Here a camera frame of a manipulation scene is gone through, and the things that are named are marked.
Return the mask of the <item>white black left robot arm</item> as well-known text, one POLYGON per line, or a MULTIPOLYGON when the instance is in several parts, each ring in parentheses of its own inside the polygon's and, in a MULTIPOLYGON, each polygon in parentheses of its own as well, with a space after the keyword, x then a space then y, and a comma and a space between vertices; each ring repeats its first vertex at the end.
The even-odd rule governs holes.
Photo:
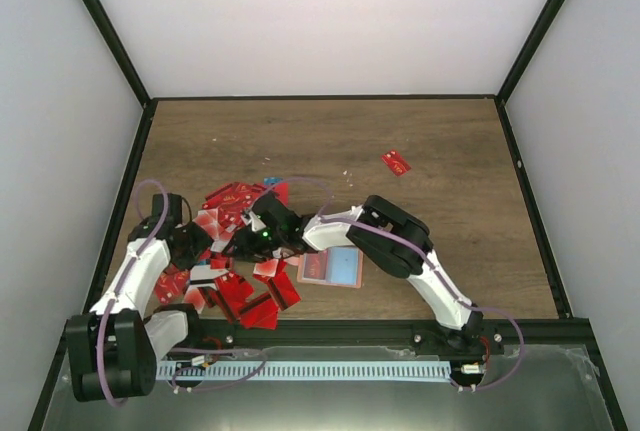
POLYGON ((162 358, 174 348, 191 355, 203 346, 205 332, 194 305, 162 305, 145 314, 161 274, 169 266, 191 270, 213 243, 202 227, 183 219, 190 213, 182 196, 154 195, 150 215, 128 235, 125 257, 107 290, 88 312, 67 320, 77 401, 120 406, 147 396, 162 358))

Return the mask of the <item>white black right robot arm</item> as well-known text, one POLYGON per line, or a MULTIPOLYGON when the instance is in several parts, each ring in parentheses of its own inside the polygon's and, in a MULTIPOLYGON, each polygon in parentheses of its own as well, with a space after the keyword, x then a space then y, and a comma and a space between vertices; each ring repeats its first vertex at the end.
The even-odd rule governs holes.
POLYGON ((261 263, 282 257, 355 247, 386 274, 407 281, 434 313, 447 347, 458 354, 479 341, 483 313, 449 277, 439 261, 430 230, 392 202, 371 195, 349 210, 298 215, 269 192, 242 214, 222 254, 261 263))

